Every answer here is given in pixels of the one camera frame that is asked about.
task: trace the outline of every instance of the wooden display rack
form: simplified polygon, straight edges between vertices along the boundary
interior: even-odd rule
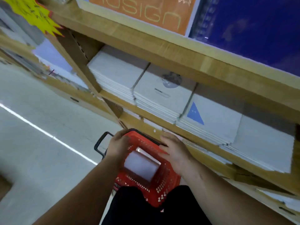
[[[101,89],[87,64],[104,44],[108,44],[196,82],[218,90],[229,91],[245,102],[280,115],[294,123],[300,123],[300,85],[296,88],[280,83],[83,11],[77,6],[75,0],[66,5],[44,4],[53,11],[52,19],[65,27],[60,30],[64,37],[52,35],[46,37],[94,95],[77,91],[50,77],[38,79],[39,81],[63,92],[64,97],[71,98],[71,101],[118,122],[122,127],[136,128],[159,139],[161,131],[154,132],[154,127],[123,112],[122,107],[124,107],[231,161],[233,164],[223,164],[197,149],[188,147],[197,160],[224,178],[298,199],[300,196],[300,141],[294,142],[291,173],[266,171]]]

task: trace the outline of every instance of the price label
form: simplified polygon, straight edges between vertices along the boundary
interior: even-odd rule
[[[62,28],[51,18],[51,11],[47,10],[36,0],[4,0],[10,4],[12,10],[23,16],[30,25],[37,26],[43,33],[62,35],[57,28]]]

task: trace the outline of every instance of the dark blue cover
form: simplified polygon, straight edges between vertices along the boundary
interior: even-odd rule
[[[191,37],[300,76],[300,0],[205,0]]]

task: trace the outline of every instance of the shopping basket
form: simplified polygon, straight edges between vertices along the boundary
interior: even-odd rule
[[[98,150],[98,146],[107,134],[113,136],[111,133],[105,132],[94,146],[94,149],[100,153],[103,158],[106,155],[106,151],[105,153],[102,153]],[[128,174],[126,170],[121,170],[115,180],[114,189],[118,190],[122,186],[136,186],[142,191],[146,201],[148,201],[152,206],[158,207],[163,203],[167,194],[179,185],[180,176],[175,173],[170,162],[158,155],[159,152],[165,153],[159,148],[160,144],[158,142],[136,129],[129,129],[126,136],[129,136],[130,145],[127,156],[130,152],[136,150],[137,147],[140,147],[142,150],[157,159],[161,165],[148,186],[142,185],[136,178],[133,178],[130,174]]]

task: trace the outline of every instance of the gray floor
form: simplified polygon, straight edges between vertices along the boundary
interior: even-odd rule
[[[70,147],[98,163],[95,142],[103,132],[115,133],[121,127],[3,64],[0,104],[68,145],[0,107],[0,173],[13,182],[0,201],[0,224],[29,225],[95,166]]]

